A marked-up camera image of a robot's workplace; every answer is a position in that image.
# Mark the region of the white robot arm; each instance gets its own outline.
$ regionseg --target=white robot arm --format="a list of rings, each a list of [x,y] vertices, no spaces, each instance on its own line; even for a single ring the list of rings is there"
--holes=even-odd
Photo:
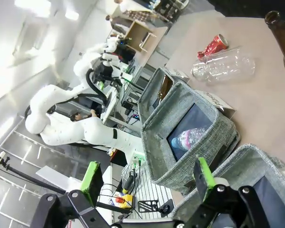
[[[113,147],[123,151],[127,162],[130,163],[134,154],[143,156],[142,142],[139,137],[121,130],[105,126],[101,119],[90,117],[78,122],[58,123],[50,119],[47,111],[55,104],[77,97],[91,85],[87,72],[92,68],[94,60],[101,57],[103,49],[114,51],[114,42],[101,44],[89,49],[74,66],[74,72],[81,84],[73,90],[63,90],[55,85],[48,85],[40,89],[30,101],[31,114],[26,118],[26,129],[32,134],[40,134],[48,145],[63,145],[76,143],[85,139],[90,144]]]

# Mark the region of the glass bottle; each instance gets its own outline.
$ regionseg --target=glass bottle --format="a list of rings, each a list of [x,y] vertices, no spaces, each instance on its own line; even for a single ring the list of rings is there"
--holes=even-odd
[[[266,14],[265,22],[271,29],[282,50],[285,66],[285,21],[281,19],[278,11],[271,11]]]

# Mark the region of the black bracket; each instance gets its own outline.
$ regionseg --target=black bracket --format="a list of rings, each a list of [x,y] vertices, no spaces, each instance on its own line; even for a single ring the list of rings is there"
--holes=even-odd
[[[159,212],[161,217],[165,217],[172,212],[174,209],[173,200],[170,199],[165,202],[160,208],[158,208],[158,200],[141,200],[138,201],[138,212],[140,213],[150,213]]]

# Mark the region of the red soda can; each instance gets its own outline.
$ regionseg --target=red soda can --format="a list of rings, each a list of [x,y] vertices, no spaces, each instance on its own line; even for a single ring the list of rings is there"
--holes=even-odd
[[[198,52],[198,59],[217,53],[221,50],[226,50],[228,46],[229,44],[223,35],[218,34],[213,38],[212,42],[207,45],[204,51]]]

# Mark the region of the bolt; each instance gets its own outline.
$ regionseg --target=bolt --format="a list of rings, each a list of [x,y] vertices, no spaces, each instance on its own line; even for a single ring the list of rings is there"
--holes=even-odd
[[[185,224],[180,223],[180,224],[178,224],[178,225],[176,226],[176,228],[183,228],[183,227],[184,227],[184,225],[185,225]]]
[[[223,192],[225,190],[224,186],[218,186],[218,192]]]
[[[249,188],[243,188],[242,192],[245,194],[249,193]]]

